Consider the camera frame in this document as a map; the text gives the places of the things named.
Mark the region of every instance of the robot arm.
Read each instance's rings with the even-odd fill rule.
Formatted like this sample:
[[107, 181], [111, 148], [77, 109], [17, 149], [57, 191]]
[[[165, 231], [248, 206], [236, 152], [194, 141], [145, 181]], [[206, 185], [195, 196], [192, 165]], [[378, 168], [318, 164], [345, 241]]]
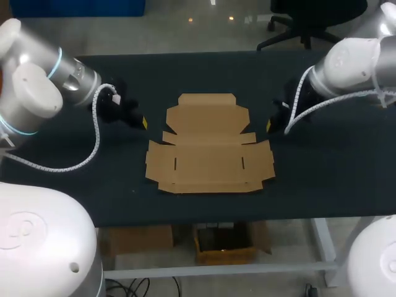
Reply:
[[[0, 63], [0, 134], [7, 136], [0, 141], [0, 149], [14, 149], [34, 135], [62, 108], [62, 98], [91, 109], [93, 96], [103, 83], [99, 73], [49, 44], [17, 19], [0, 26]], [[120, 96], [114, 100], [112, 90], [102, 90], [98, 115], [107, 122], [120, 119], [145, 129], [144, 117], [136, 112], [138, 103], [126, 100], [123, 83], [109, 83], [115, 85]]]
[[286, 99], [274, 101], [278, 113], [271, 117], [267, 132], [285, 130], [300, 119], [338, 101], [365, 96], [381, 105], [395, 101], [396, 5], [385, 3], [350, 38], [338, 42], [326, 57], [302, 76], [285, 85]]

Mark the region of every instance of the black office chair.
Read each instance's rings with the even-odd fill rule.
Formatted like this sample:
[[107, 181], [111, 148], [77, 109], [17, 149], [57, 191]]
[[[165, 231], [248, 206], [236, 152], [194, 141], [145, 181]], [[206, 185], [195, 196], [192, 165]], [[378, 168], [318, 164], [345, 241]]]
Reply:
[[353, 20], [366, 9], [366, 0], [272, 0], [271, 11], [288, 14], [291, 19], [273, 16], [267, 30], [274, 31], [275, 22], [289, 29], [260, 43], [257, 50], [294, 37], [300, 37], [306, 50], [311, 49], [311, 37], [337, 43], [342, 38], [326, 32], [326, 28]]

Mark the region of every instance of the metal table frame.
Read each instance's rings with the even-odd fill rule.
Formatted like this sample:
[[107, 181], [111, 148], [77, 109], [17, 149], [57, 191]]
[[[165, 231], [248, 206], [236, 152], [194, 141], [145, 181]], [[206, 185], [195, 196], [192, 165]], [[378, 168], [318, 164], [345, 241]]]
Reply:
[[368, 225], [371, 224], [374, 218], [375, 217], [361, 217], [355, 228], [346, 239], [344, 246], [338, 252], [335, 251], [326, 219], [311, 219], [316, 243], [321, 254], [320, 262], [111, 270], [105, 271], [105, 278], [123, 280], [144, 277], [186, 277], [192, 275], [324, 271], [325, 282], [328, 287], [342, 286], [346, 285], [347, 259], [353, 241]]

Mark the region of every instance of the gray floor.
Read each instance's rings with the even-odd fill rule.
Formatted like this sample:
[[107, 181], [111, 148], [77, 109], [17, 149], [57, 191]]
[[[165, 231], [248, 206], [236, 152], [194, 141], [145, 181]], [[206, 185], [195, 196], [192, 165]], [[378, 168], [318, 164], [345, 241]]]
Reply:
[[[329, 229], [335, 247], [341, 248], [358, 218], [328, 219]], [[307, 220], [269, 221], [272, 240], [272, 255], [260, 253], [258, 262], [291, 263], [314, 262], [319, 260], [312, 230]], [[195, 265], [195, 252], [192, 241], [185, 241], [170, 251], [144, 252], [118, 256], [117, 269], [143, 269], [159, 267], [182, 267]], [[224, 275], [178, 278], [183, 296], [266, 296], [301, 297], [306, 283], [318, 287], [322, 297], [351, 297], [348, 287], [326, 288], [319, 272], [268, 273], [251, 275]], [[122, 297], [121, 292], [114, 292]], [[176, 297], [175, 284], [170, 278], [151, 279], [148, 297]]]
[[[378, 0], [369, 0], [369, 9], [364, 15], [329, 31], [344, 37], [364, 21], [377, 3]], [[147, 0], [146, 14], [140, 18], [24, 21], [73, 55], [245, 51], [255, 50], [258, 43], [285, 30], [283, 26], [277, 25], [275, 32], [266, 31], [271, 16], [269, 7], [269, 0]], [[314, 40], [312, 47], [329, 48], [330, 44]], [[303, 49], [297, 38], [271, 48]], [[334, 241], [337, 246], [341, 246], [356, 224], [356, 219], [335, 218], [330, 219], [329, 224]], [[317, 252], [304, 220], [272, 221], [269, 228], [273, 239], [273, 255], [261, 255], [260, 261], [316, 259]], [[193, 263], [193, 249], [182, 245], [171, 252], [118, 257], [117, 268], [172, 267]], [[184, 277], [180, 281], [186, 297], [298, 297], [306, 282], [317, 285], [321, 296], [351, 296], [348, 288], [325, 288], [319, 273]], [[176, 287], [171, 279], [152, 280], [148, 297], [156, 296], [176, 296]]]

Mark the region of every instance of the blue bin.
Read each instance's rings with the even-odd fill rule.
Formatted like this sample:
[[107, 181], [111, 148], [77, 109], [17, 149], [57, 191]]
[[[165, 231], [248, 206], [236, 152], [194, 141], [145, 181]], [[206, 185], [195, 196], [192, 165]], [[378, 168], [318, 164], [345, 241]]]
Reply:
[[140, 17], [145, 0], [10, 0], [14, 17]]

